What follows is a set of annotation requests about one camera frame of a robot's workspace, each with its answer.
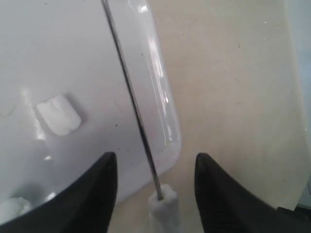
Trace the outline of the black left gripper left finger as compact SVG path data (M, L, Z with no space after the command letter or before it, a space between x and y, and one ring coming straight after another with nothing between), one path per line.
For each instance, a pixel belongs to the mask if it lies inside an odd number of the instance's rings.
M0 226L2 233L106 233L117 197L117 157L104 153L50 201Z

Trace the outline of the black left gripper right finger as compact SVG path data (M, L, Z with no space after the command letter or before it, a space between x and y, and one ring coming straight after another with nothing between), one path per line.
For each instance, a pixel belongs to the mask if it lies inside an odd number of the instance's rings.
M195 161L195 198L206 233L309 233L307 215L274 209L235 181L210 155Z

